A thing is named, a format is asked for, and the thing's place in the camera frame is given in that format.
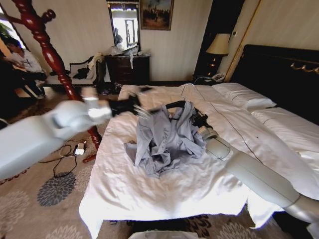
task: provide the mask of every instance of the white pillow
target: white pillow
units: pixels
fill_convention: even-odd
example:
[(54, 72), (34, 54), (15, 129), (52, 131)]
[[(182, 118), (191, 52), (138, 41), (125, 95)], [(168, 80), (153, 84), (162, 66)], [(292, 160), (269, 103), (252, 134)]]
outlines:
[(283, 108), (252, 112), (263, 125), (274, 132), (303, 159), (312, 160), (319, 170), (319, 126)]
[(212, 87), (235, 105), (250, 112), (274, 107), (276, 105), (276, 103), (269, 98), (238, 83), (222, 83)]

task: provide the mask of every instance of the floor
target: floor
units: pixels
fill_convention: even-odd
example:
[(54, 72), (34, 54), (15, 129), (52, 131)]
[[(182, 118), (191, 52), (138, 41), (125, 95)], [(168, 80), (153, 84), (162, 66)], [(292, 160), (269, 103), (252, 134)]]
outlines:
[[(63, 93), (46, 88), (46, 98), (28, 110), (10, 119), (15, 122), (27, 116), (42, 115), (66, 100)], [(107, 122), (98, 126), (103, 135)], [(79, 141), (87, 141), (84, 155), (61, 158)], [(0, 181), (0, 238), (2, 239), (88, 239), (86, 226), (82, 223), (78, 207), (88, 183), (94, 161), (87, 164), (82, 159), (96, 153), (90, 135), (80, 133), (61, 151), (57, 150), (13, 178)], [(240, 215), (200, 215), (187, 219), (163, 222), (105, 221), (99, 239), (127, 239), (132, 232), (147, 229), (182, 230), (197, 232), (208, 239), (290, 239), (276, 222), (270, 220), (261, 229), (252, 230), (253, 223), (247, 209)]]

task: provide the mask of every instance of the black headboard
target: black headboard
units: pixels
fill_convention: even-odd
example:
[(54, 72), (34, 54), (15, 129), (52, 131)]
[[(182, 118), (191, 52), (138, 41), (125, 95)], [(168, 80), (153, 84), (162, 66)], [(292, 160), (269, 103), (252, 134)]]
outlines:
[(319, 125), (319, 51), (246, 45), (230, 81)]

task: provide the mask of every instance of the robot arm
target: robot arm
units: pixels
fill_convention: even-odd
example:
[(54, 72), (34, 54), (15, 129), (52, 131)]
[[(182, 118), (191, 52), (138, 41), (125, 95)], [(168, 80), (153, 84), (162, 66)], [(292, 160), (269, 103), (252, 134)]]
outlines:
[(298, 193), (291, 183), (248, 154), (232, 147), (210, 126), (198, 132), (206, 141), (206, 152), (261, 198), (282, 207), (290, 215), (308, 222), (319, 221), (319, 201)]
[(92, 88), (82, 92), (84, 102), (64, 101), (52, 111), (25, 118), (0, 131), (0, 180), (23, 171), (64, 142), (94, 125), (118, 115), (132, 112), (148, 117), (136, 95), (122, 101), (99, 101)]

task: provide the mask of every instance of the wooden coat rack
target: wooden coat rack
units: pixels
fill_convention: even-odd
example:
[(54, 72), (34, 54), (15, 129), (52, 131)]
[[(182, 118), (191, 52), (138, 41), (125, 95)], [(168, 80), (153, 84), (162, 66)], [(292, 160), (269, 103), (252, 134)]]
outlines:
[[(23, 24), (33, 34), (33, 38), (40, 43), (42, 54), (49, 66), (57, 73), (58, 79), (64, 86), (66, 94), (70, 100), (82, 101), (81, 96), (75, 91), (70, 77), (65, 73), (64, 63), (60, 55), (50, 43), (50, 37), (45, 31), (45, 24), (55, 18), (55, 12), (47, 10), (41, 17), (35, 12), (32, 6), (32, 0), (12, 0), (19, 12), (21, 19), (5, 15), (11, 22)], [(95, 147), (98, 149), (102, 137), (99, 135), (97, 128), (94, 126), (88, 130)], [(88, 162), (95, 159), (95, 155), (84, 159)]]

